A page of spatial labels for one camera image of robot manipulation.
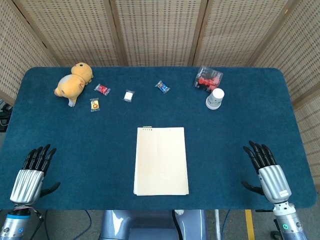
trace robot finger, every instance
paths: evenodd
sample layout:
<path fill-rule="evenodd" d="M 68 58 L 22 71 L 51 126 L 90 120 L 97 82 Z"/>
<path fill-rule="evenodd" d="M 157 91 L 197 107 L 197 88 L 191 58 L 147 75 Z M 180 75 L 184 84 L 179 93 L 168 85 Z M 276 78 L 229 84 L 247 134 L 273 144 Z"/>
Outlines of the robot finger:
<path fill-rule="evenodd" d="M 43 165 L 42 165 L 42 167 L 41 167 L 41 171 L 44 172 L 44 175 L 46 175 L 47 170 L 48 170 L 49 165 L 50 165 L 50 161 L 51 161 L 53 155 L 56 153 L 56 151 L 57 151 L 56 148 L 52 149 L 52 150 L 48 153 L 48 155 L 45 157 L 44 162 L 43 162 Z"/>
<path fill-rule="evenodd" d="M 276 162 L 275 157 L 272 154 L 271 150 L 264 144 L 262 144 L 262 148 L 264 149 L 264 151 L 266 152 L 266 155 L 270 159 L 271 164 L 272 165 L 277 165 L 277 162 Z"/>
<path fill-rule="evenodd" d="M 249 141 L 250 146 L 253 148 L 253 151 L 255 153 L 255 156 L 257 158 L 257 161 L 260 163 L 261 168 L 264 168 L 266 166 L 265 161 L 262 158 L 261 153 L 259 152 L 258 147 L 256 146 L 256 144 L 253 141 Z"/>
<path fill-rule="evenodd" d="M 259 169 L 261 168 L 261 166 L 258 163 L 254 153 L 246 146 L 243 146 L 243 150 L 249 155 L 256 174 L 259 174 Z"/>
<path fill-rule="evenodd" d="M 260 146 L 259 144 L 255 144 L 259 150 L 259 153 L 262 155 L 262 158 L 263 158 L 263 161 L 265 162 L 265 164 L 267 166 L 270 166 L 271 165 L 271 162 L 269 161 L 268 157 L 267 157 L 267 154 L 265 152 L 265 150 L 262 148 L 262 146 Z"/>
<path fill-rule="evenodd" d="M 50 148 L 50 144 L 46 145 L 42 149 L 42 151 L 40 152 L 39 157 L 38 157 L 38 159 L 36 161 L 36 164 L 35 164 L 35 168 L 34 168 L 35 170 L 40 170 L 40 168 L 41 168 L 41 166 L 42 166 L 42 164 L 44 162 L 44 158 L 46 157 L 46 154 L 47 154 L 47 151 L 48 151 L 49 148 Z"/>
<path fill-rule="evenodd" d="M 28 165 L 29 165 L 29 161 L 32 157 L 32 155 L 35 153 L 35 149 L 32 149 L 31 152 L 29 152 L 28 156 L 26 156 L 25 160 L 24 160 L 24 163 L 23 163 L 23 166 L 21 169 L 27 169 Z"/>
<path fill-rule="evenodd" d="M 31 158 L 31 161 L 30 161 L 30 164 L 29 164 L 29 169 L 35 169 L 35 164 L 36 164 L 36 161 L 38 160 L 38 157 L 39 157 L 39 154 L 42 150 L 42 146 L 39 147 L 35 152 L 34 154 L 32 155 L 32 158 Z"/>

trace blue felt tablecloth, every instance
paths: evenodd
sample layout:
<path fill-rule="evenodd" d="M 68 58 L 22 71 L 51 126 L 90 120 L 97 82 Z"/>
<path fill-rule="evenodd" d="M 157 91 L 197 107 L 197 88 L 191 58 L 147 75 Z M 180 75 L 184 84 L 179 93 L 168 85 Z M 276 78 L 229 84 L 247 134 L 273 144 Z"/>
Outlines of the blue felt tablecloth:
<path fill-rule="evenodd" d="M 266 144 L 283 168 L 290 202 L 310 207 L 316 191 L 283 74 L 274 68 L 215 67 L 225 92 L 218 110 L 193 87 L 198 67 L 93 67 L 94 78 L 75 107 L 54 95 L 69 67 L 35 67 L 24 76 L 0 152 L 0 208 L 12 208 L 11 190 L 27 153 L 57 148 L 44 180 L 60 188 L 40 199 L 44 209 L 270 209 L 241 180 L 259 185 L 242 146 Z M 155 87 L 163 80 L 170 91 Z M 104 96 L 100 83 L 111 88 Z M 135 91 L 123 101 L 126 89 Z M 99 98 L 100 111 L 90 112 Z M 137 127 L 184 127 L 189 195 L 136 196 Z"/>

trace white paper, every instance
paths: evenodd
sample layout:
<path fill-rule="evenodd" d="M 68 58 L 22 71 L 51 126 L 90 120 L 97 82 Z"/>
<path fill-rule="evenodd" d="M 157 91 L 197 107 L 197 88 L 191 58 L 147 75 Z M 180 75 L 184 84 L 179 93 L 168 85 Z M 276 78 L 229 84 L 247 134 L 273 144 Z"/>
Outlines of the white paper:
<path fill-rule="evenodd" d="M 189 194 L 183 127 L 137 129 L 133 193 Z"/>

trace floor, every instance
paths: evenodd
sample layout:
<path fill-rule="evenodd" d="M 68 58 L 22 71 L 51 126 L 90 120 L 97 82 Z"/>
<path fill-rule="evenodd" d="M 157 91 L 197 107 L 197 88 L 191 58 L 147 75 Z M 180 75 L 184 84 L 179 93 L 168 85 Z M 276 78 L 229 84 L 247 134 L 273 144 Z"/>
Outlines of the floor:
<path fill-rule="evenodd" d="M 0 132 L 0 147 L 5 133 Z M 0 225 L 5 221 L 7 210 L 0 211 Z M 103 211 L 89 210 L 92 219 L 91 228 L 79 240 L 97 240 L 100 234 Z M 320 200 L 312 208 L 298 209 L 298 215 L 310 240 L 320 239 Z M 222 227 L 227 210 L 220 210 L 220 226 Z M 206 211 L 208 239 L 215 240 L 214 211 Z M 252 212 L 255 239 L 270 240 L 270 231 L 276 230 L 273 214 L 270 212 Z M 33 214 L 29 223 L 29 231 L 25 239 L 29 239 L 38 224 L 38 219 Z M 42 224 L 34 240 L 73 240 L 90 224 L 90 219 L 84 210 L 57 211 L 49 210 L 46 216 L 46 226 L 49 238 L 46 237 L 45 225 Z M 248 239 L 246 216 L 244 210 L 231 210 L 228 221 L 224 226 L 224 240 Z"/>

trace red candy wrapper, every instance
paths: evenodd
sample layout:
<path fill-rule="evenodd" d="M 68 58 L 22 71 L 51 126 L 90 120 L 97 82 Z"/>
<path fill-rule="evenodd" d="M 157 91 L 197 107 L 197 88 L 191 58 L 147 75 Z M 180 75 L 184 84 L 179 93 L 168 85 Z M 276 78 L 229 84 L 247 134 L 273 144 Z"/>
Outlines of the red candy wrapper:
<path fill-rule="evenodd" d="M 95 87 L 95 91 L 98 91 L 102 93 L 103 95 L 108 95 L 108 93 L 111 91 L 110 88 L 107 88 L 106 86 L 101 85 L 100 83 Z"/>

